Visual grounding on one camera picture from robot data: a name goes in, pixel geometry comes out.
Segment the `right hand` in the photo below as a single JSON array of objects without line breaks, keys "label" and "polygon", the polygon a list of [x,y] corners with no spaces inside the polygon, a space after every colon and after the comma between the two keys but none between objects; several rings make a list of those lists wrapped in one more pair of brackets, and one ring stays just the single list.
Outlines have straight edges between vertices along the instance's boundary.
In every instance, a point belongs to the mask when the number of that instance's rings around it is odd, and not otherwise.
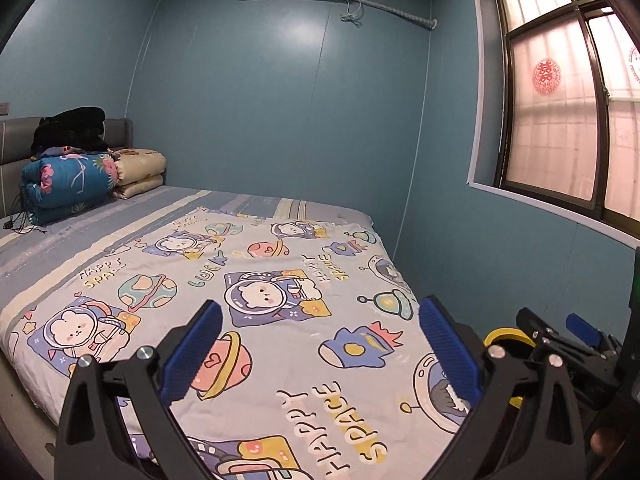
[{"label": "right hand", "polygon": [[606,460],[612,458],[624,444],[626,438],[613,428],[600,428],[590,438],[591,451]]}]

